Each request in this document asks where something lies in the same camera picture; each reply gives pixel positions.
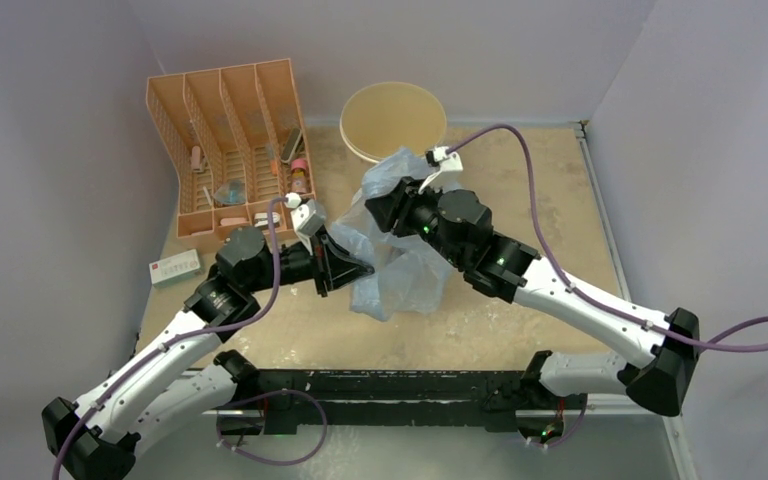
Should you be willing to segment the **light blue plastic trash bag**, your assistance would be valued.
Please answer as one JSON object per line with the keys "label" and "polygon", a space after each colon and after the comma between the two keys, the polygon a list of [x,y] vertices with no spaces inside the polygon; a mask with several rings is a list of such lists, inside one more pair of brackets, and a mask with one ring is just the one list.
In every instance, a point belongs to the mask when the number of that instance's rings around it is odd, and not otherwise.
{"label": "light blue plastic trash bag", "polygon": [[349,309],[386,322],[397,312],[430,314],[441,305],[455,269],[418,236],[396,237],[379,230],[364,202],[390,192],[403,177],[424,180],[427,162],[407,148],[382,160],[363,175],[351,206],[328,227],[336,243],[374,268],[349,286]]}

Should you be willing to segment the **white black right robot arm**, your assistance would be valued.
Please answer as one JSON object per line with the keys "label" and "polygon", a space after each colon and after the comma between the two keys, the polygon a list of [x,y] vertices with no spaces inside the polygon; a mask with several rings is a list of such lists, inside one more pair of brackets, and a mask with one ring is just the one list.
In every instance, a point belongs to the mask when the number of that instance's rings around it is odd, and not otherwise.
{"label": "white black right robot arm", "polygon": [[698,339],[695,314],[640,307],[556,273],[547,256],[495,231],[491,209],[469,190],[421,190],[419,181],[404,177],[364,206],[382,232],[421,238],[479,293],[550,315],[610,348],[608,354],[548,353],[521,381],[529,404],[617,394],[655,414],[680,415],[700,352],[671,336]]}

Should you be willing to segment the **beige plastic trash bin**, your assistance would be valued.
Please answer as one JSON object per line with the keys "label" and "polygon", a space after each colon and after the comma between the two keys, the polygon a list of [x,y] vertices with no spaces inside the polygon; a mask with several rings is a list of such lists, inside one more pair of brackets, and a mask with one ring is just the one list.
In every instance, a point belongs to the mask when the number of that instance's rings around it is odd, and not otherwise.
{"label": "beige plastic trash bin", "polygon": [[367,163],[378,163],[405,147],[421,155],[448,129],[442,103],[428,90],[406,82],[381,82],[345,103],[339,130],[346,147]]}

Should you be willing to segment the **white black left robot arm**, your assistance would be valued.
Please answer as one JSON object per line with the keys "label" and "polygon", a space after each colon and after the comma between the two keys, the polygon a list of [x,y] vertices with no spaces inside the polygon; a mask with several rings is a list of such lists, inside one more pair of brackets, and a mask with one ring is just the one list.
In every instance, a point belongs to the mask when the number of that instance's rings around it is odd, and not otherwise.
{"label": "white black left robot arm", "polygon": [[[53,478],[67,471],[75,479],[123,479],[155,444],[203,412],[260,400],[258,370],[235,352],[189,379],[181,375],[263,318],[281,286],[311,280],[326,296],[373,272],[324,227],[289,247],[254,227],[233,230],[206,279],[143,350],[78,399],[57,397],[43,409]],[[259,291],[270,294],[265,305],[254,297]]]}

